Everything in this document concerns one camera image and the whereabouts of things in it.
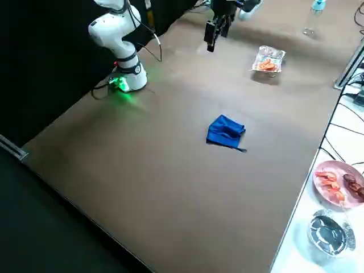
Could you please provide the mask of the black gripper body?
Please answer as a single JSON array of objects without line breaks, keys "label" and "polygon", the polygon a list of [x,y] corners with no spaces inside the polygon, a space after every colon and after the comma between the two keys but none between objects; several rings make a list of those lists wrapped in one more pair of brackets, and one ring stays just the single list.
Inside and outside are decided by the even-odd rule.
[{"label": "black gripper body", "polygon": [[236,12],[235,1],[212,0],[212,11],[214,17],[233,15]]}]

